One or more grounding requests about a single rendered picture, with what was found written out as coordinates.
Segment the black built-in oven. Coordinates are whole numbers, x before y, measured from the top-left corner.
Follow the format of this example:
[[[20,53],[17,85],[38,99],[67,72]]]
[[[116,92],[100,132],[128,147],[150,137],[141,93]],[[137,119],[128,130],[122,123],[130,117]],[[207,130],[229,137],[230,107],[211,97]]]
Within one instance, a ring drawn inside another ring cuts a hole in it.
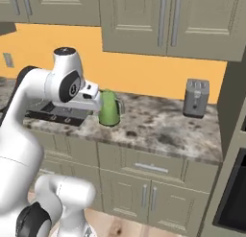
[[[240,148],[213,225],[246,234],[246,148]]]

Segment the olive tall cupboard housing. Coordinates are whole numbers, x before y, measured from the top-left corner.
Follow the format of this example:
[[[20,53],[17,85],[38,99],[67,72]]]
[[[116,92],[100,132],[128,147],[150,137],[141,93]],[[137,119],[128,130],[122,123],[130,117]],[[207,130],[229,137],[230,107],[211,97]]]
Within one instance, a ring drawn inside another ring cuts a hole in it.
[[[219,166],[199,237],[246,237],[245,233],[213,225],[240,148],[246,148],[246,49],[242,60],[227,64],[217,102],[223,161]]]

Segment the olive base cupboard door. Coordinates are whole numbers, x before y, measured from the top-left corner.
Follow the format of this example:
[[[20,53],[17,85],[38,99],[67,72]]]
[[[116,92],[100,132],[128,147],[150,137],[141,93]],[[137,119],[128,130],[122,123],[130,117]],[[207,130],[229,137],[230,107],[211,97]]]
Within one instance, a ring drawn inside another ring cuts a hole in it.
[[[146,224],[151,181],[100,170],[104,211],[110,215]],[[146,206],[141,207],[142,186],[148,185]]]
[[[158,190],[155,210],[151,211],[154,186]],[[196,237],[208,199],[209,195],[205,193],[152,181],[148,224],[186,237]]]

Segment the grey toaster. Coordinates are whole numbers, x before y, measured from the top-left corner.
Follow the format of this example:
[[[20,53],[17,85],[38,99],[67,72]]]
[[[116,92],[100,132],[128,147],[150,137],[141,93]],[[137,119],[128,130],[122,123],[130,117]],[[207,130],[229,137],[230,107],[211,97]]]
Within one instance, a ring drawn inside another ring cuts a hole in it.
[[[203,118],[209,99],[209,81],[188,79],[184,95],[183,115]]]

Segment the grey extractor hood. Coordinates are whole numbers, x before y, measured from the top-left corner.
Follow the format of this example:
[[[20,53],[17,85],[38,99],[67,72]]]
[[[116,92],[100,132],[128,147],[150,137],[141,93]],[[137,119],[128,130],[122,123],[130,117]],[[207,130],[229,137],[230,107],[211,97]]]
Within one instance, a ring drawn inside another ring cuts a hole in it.
[[[15,31],[16,27],[13,22],[0,22],[0,36],[13,33]]]

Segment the grey wall socket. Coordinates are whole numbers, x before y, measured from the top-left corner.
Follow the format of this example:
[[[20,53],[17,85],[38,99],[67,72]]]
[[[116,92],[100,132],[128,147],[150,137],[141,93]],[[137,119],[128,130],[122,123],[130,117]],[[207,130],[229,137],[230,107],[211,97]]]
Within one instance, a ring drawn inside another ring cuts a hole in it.
[[[14,68],[12,55],[10,53],[4,53],[3,56],[4,56],[6,65],[10,68]]]

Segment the olive wall cupboard door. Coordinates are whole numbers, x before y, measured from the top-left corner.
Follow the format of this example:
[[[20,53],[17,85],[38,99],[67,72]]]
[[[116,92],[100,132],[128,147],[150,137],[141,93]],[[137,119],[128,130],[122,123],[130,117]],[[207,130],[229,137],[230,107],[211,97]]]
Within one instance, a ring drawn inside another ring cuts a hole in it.
[[[182,0],[177,45],[172,47],[174,8],[172,0],[168,56],[241,61],[246,45],[246,0]]]
[[[166,0],[162,47],[158,46],[160,0],[99,0],[103,50],[166,55],[170,0]]]
[[[99,0],[30,0],[31,23],[99,26]]]
[[[16,15],[12,0],[0,0],[0,22],[28,23],[24,0],[17,0],[20,15]]]

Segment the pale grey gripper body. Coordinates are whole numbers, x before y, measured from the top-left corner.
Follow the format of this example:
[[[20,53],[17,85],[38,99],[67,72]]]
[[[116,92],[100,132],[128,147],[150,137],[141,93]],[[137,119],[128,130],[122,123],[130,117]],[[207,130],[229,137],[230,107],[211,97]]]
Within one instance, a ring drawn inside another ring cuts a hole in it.
[[[53,105],[56,107],[99,111],[101,109],[102,101],[100,91],[98,89],[96,89],[95,91],[87,92],[83,92],[82,90],[80,90],[78,94],[69,102],[62,103],[58,101],[53,101]]]

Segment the olive drawer front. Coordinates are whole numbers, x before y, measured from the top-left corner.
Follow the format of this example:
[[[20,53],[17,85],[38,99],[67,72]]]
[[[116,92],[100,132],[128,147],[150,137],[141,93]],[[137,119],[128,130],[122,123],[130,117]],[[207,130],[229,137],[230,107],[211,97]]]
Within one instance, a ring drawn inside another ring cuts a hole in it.
[[[122,151],[122,162],[124,169],[134,172],[149,173],[154,177],[174,178],[180,180],[184,167],[184,161],[181,158],[165,156],[160,154],[150,154],[132,149],[124,149]],[[160,173],[151,170],[136,168],[135,163],[154,164],[157,167],[168,169],[169,173]]]

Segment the black hob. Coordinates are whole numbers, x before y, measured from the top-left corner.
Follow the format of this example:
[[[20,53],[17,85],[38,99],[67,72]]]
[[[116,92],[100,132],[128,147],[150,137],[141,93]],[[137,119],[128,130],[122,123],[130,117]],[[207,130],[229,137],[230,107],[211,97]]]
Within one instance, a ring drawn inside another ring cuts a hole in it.
[[[33,100],[28,105],[26,117],[59,124],[79,127],[92,114],[90,110],[77,108],[56,107],[51,102]]]

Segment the green kettle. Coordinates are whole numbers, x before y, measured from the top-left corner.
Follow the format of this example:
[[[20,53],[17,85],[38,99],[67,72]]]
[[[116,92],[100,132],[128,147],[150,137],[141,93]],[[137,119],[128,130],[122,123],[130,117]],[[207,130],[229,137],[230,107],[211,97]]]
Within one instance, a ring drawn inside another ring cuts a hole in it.
[[[106,127],[114,127],[120,123],[125,113],[124,102],[108,89],[101,91],[102,106],[99,111],[99,123]]]

